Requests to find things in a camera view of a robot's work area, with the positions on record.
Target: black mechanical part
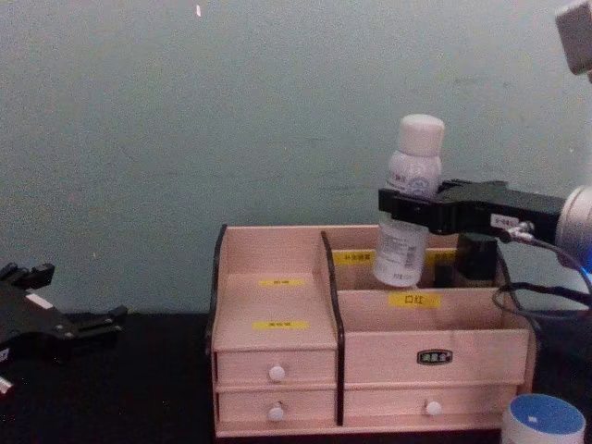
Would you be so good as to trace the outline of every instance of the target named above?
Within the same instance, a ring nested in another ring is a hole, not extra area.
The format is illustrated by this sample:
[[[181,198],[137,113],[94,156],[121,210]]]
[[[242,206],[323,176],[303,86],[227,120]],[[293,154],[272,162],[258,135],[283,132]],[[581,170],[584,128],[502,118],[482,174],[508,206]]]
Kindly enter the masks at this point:
[[[434,264],[434,288],[435,289],[450,289],[453,287],[454,268],[451,264],[442,263],[436,260]]]
[[[534,224],[532,234],[553,243],[565,199],[508,189],[503,181],[445,181],[433,199],[382,189],[380,211],[394,219],[428,227],[434,234],[473,232],[508,241],[512,219]]]
[[[27,291],[51,283],[55,267],[43,264],[31,271],[8,264],[0,269],[0,364],[42,357],[63,363],[97,347],[113,347],[123,330],[128,309],[73,322],[51,303]],[[0,377],[0,395],[12,384]]]
[[[461,233],[456,244],[454,268],[470,280],[490,280],[496,275],[498,241],[478,233]]]

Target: wooden box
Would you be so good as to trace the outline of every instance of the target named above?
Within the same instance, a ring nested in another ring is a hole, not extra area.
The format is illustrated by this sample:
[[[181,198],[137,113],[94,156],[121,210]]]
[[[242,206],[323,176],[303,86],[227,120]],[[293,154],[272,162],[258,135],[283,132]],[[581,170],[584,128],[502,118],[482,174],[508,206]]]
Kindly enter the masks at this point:
[[[491,288],[434,290],[456,237],[430,237],[418,288],[395,290],[372,274],[376,236],[222,229],[207,331],[218,438],[497,428],[530,390],[533,332],[491,301],[500,254]]]

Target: yellow sticker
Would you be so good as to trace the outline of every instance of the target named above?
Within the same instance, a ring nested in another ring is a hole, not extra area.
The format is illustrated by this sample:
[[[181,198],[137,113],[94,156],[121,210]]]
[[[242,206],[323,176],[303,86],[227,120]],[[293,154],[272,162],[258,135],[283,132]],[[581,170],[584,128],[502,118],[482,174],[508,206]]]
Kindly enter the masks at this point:
[[[455,248],[437,248],[435,250],[425,250],[425,264],[433,265],[438,261],[440,264],[454,264],[456,255]]]
[[[304,285],[304,279],[269,279],[260,280],[261,287],[271,287],[272,285]]]
[[[276,330],[288,328],[308,328],[308,321],[256,321],[253,330]]]
[[[388,294],[388,305],[404,308],[439,308],[440,295],[422,291],[391,291]]]
[[[333,252],[335,265],[370,265],[374,262],[374,250],[340,250]]]

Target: white drawer knob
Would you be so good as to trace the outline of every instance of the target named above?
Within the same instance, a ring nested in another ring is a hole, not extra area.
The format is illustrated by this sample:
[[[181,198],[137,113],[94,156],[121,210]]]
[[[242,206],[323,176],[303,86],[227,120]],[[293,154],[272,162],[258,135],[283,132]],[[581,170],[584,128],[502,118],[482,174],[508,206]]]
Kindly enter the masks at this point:
[[[425,405],[425,412],[430,416],[436,416],[442,413],[442,404],[437,401],[430,401]]]
[[[281,365],[274,365],[269,369],[269,379],[274,382],[282,381],[286,377],[286,370]]]
[[[284,419],[284,409],[281,408],[281,402],[277,402],[269,412],[267,412],[267,419],[269,421],[281,421]]]

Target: black cable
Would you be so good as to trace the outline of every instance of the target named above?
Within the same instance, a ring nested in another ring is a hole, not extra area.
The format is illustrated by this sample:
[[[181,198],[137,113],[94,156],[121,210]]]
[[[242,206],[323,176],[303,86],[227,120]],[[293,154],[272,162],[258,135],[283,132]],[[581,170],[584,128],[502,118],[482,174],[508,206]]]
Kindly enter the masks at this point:
[[[532,245],[539,248],[544,248],[546,250],[551,250],[552,252],[556,253],[557,255],[561,256],[566,260],[569,265],[575,269],[579,275],[582,277],[586,284],[586,288],[588,293],[583,293],[581,291],[566,289],[565,287],[545,287],[542,285],[531,284],[528,282],[509,282],[508,284],[502,285],[499,287],[493,296],[491,297],[493,303],[500,308],[500,310],[506,313],[512,313],[513,315],[519,315],[525,317],[529,320],[533,319],[541,319],[541,320],[550,320],[550,321],[569,321],[574,319],[582,319],[592,315],[592,282],[587,275],[587,272],[584,268],[580,265],[580,263],[568,252],[563,250],[560,247],[552,245],[550,243],[544,242],[542,240],[535,239],[532,235],[528,234],[524,231],[509,231],[510,234],[510,241],[516,241],[519,243],[524,243],[526,245]],[[541,314],[536,313],[532,310],[525,310],[522,308],[522,305],[518,302],[515,291],[516,290],[531,290],[538,293],[543,294],[552,294],[555,296],[561,296],[562,298],[568,299],[570,301],[579,302],[583,305],[587,306],[587,309],[582,311],[581,313],[576,314],[568,314],[568,315],[558,315],[558,314]],[[503,302],[500,301],[500,296],[503,296],[504,293],[510,293],[510,297],[512,298],[512,302],[514,306],[519,307],[516,310],[506,307]]]

